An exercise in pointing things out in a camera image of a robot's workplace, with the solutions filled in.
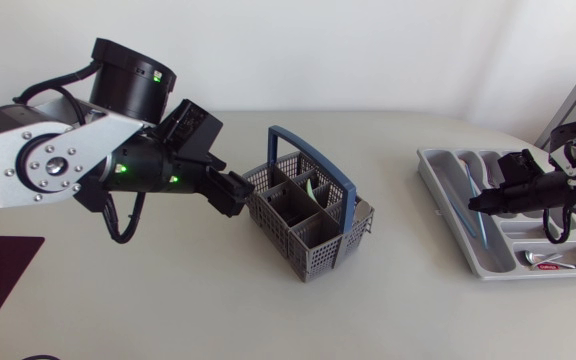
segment utensil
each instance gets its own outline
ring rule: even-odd
[[[555,261],[555,260],[563,257],[563,255],[561,255],[561,254],[554,253],[554,254],[546,256],[543,254],[535,254],[533,252],[525,250],[524,256],[526,257],[526,260],[532,265],[531,270],[534,270],[534,269],[538,268],[539,265],[546,264],[546,263],[558,265],[560,267],[567,268],[567,269],[576,269],[576,264],[568,264],[568,263],[564,263],[561,261]]]
[[[477,189],[475,187],[475,181],[472,179],[472,175],[470,174],[470,166],[464,160],[461,160],[461,163],[466,167],[466,173],[468,173],[468,182],[470,182],[470,190],[472,190],[472,196],[477,196]],[[481,217],[481,213],[477,211],[477,220],[479,220],[479,229],[481,230],[481,244],[484,246],[484,249],[488,249],[488,237],[486,236],[486,230],[484,229],[484,220]]]
[[[557,260],[563,256],[563,255],[557,254],[557,253],[550,254],[546,257],[543,257],[543,255],[541,255],[541,257],[540,257],[539,255],[541,255],[541,254],[535,254],[532,251],[524,250],[524,257],[526,258],[528,263],[530,265],[532,265],[530,267],[532,270],[537,268],[537,265],[539,265],[539,264],[543,264],[545,262]]]
[[[355,214],[353,215],[352,223],[357,223],[370,215],[372,207],[366,202],[361,200],[355,207]]]

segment basket compartment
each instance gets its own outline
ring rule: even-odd
[[[273,187],[261,197],[270,204],[288,227],[297,225],[319,211],[308,194],[291,181]]]
[[[339,224],[325,212],[290,229],[288,260],[303,281],[333,269],[342,236]]]

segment white table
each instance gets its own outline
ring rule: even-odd
[[[576,359],[576,278],[478,280],[417,173],[418,147],[526,143],[407,113],[217,117],[229,170],[265,161],[273,124],[342,169],[376,210],[359,251],[304,284],[247,209],[200,195],[147,196],[126,245],[75,200],[3,209],[0,235],[46,242],[0,311],[0,359]]]

